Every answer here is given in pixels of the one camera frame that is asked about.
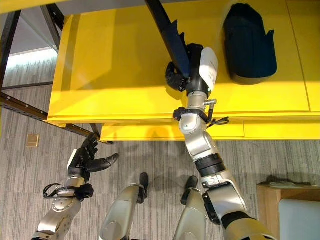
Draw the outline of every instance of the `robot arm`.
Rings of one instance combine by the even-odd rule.
[[[179,121],[201,184],[207,189],[202,197],[210,220],[223,226],[226,240],[275,240],[259,221],[248,216],[241,191],[207,133],[208,127],[229,122],[227,117],[212,119],[217,101],[208,100],[217,77],[217,57],[210,48],[195,43],[186,45],[184,33],[178,33],[177,21],[170,22],[159,0],[145,2],[172,59],[165,73],[166,81],[173,89],[187,94],[187,107],[175,110],[173,117]]]
[[[53,203],[47,215],[40,221],[33,240],[64,239],[73,218],[80,211],[81,202],[85,198],[92,198],[94,189],[87,183],[90,173],[109,168],[119,157],[116,153],[107,158],[95,159],[97,145],[97,138],[93,134],[89,135],[70,157],[65,185],[53,183],[44,188],[43,197],[53,199]],[[53,186],[57,186],[56,189],[48,194],[48,190]]]

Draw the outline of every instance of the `black fabric cover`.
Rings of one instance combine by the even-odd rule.
[[[223,27],[231,76],[264,78],[277,71],[275,31],[270,30],[266,35],[262,17],[250,5],[234,4]]]

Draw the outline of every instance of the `yellow tabletop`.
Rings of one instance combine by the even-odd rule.
[[[211,98],[217,117],[256,120],[311,112],[299,53],[284,0],[248,0],[275,30],[277,72],[256,85],[234,83],[224,57],[224,19],[228,0],[164,4],[186,42],[211,47],[219,61]],[[186,93],[165,85],[170,56],[146,6],[111,9],[65,20],[55,70],[48,121],[64,123],[171,122],[174,109],[186,105]]]
[[[312,112],[320,112],[320,1],[288,1]]]

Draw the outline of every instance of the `metal bracket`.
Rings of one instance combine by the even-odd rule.
[[[2,36],[0,39],[0,90],[5,79],[5,73],[8,63],[8,58],[12,46],[12,42],[15,37],[15,32],[17,29],[20,11],[10,12],[6,18]]]

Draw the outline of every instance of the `yellow drawer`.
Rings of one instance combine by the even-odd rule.
[[[216,140],[239,139],[244,137],[242,121],[230,122],[226,125],[215,125],[208,133]],[[115,123],[104,124],[101,141],[183,141],[184,136],[179,130],[179,123]]]
[[[320,139],[320,118],[306,121],[234,121],[208,129],[214,140]],[[183,141],[178,122],[104,124],[102,141]]]

